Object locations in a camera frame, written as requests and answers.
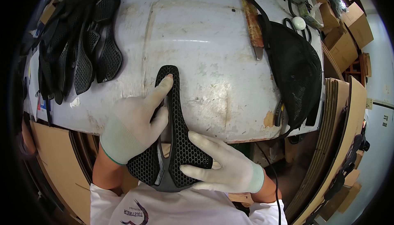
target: white t-shirt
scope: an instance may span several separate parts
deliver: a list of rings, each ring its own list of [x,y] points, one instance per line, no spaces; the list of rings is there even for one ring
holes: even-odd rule
[[[144,183],[120,197],[94,184],[90,185],[90,191],[91,225],[278,224],[276,202],[252,204],[247,217],[223,192],[189,188],[177,193],[164,193]],[[287,225],[282,200],[279,204],[281,224]]]

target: electrical outlet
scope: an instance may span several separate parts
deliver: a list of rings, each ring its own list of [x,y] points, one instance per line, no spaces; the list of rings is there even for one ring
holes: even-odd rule
[[[367,98],[366,109],[372,109],[373,99]]]

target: dirty table surface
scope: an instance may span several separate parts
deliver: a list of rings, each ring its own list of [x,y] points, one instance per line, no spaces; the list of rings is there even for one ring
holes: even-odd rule
[[[271,21],[291,17],[285,0],[256,1]],[[266,53],[260,61],[254,56],[241,0],[121,0],[114,31],[124,57],[120,73],[94,81],[80,95],[72,87],[61,105],[52,100],[53,124],[100,134],[117,99],[146,95],[160,67],[175,65],[190,130],[236,143],[274,138],[289,128],[273,125],[279,91]],[[311,31],[322,61],[318,33]],[[321,111],[322,99],[315,126],[290,135],[317,130]],[[45,113],[38,118],[46,119]]]

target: white computer mouse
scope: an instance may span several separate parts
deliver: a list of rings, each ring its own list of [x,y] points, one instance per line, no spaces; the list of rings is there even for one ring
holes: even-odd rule
[[[296,16],[293,18],[293,25],[297,30],[304,30],[306,28],[306,24],[303,18]]]

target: gloved hand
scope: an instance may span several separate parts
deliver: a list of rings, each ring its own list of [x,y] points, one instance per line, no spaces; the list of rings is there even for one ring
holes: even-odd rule
[[[194,189],[208,189],[229,193],[257,193],[264,182],[263,168],[244,154],[219,139],[189,131],[190,141],[220,163],[220,169],[202,169],[181,165],[187,176],[202,180]]]
[[[173,83],[170,74],[146,98],[128,97],[116,101],[100,136],[101,147],[112,161],[124,165],[159,138],[168,124],[168,109],[162,106],[152,122],[150,119]]]

